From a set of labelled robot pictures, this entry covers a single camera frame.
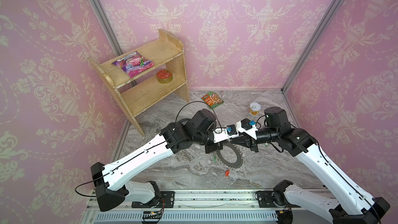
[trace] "gray marble surface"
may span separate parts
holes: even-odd
[[[257,119],[248,112],[251,102],[258,102],[262,110],[278,106],[287,110],[279,90],[270,91],[217,91],[224,104],[215,108],[222,125],[234,124],[244,118]],[[191,91],[191,101],[201,101],[206,91]],[[186,102],[176,94],[162,99],[153,107],[137,117],[145,132],[142,137],[135,127],[131,126],[120,157],[131,153],[146,142],[149,142],[162,128],[175,121],[176,114]],[[191,118],[206,108],[204,104],[193,103],[185,107],[178,119]],[[216,160],[213,155],[205,153],[205,147],[193,144],[191,148],[163,159],[135,176],[132,181],[156,181],[161,189],[214,189],[214,188],[273,188],[280,181],[287,179],[300,187],[321,187],[317,177],[288,152],[278,153],[272,146],[259,145],[259,153],[239,146],[243,156],[243,165],[231,169]],[[225,148],[223,155],[227,159],[232,150]],[[225,171],[230,170],[228,177]]]

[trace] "circular saw blade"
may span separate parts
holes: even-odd
[[[234,144],[231,144],[231,143],[225,143],[222,145],[230,147],[232,149],[232,151],[234,151],[234,153],[236,155],[236,162],[231,163],[231,162],[226,161],[225,158],[222,156],[220,150],[217,150],[216,155],[221,160],[221,162],[230,168],[237,169],[237,168],[241,167],[243,164],[243,157],[242,157],[242,153],[240,152],[238,147],[236,147]]]

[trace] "purple snack bag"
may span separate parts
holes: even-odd
[[[127,54],[112,64],[120,67],[130,78],[153,66],[152,61],[145,59],[137,51]]]

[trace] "floral wallpaper pattern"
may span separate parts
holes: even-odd
[[[100,0],[124,52],[175,33],[191,88],[281,88],[331,0]]]
[[[86,61],[109,41],[88,0],[0,0],[0,54],[0,223],[80,223],[125,120]]]
[[[345,0],[288,91],[301,126],[398,215],[398,0]]]

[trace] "red object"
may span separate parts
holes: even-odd
[[[161,71],[158,72],[157,77],[159,79],[167,79],[172,75],[173,75],[173,73],[170,70],[162,69]]]

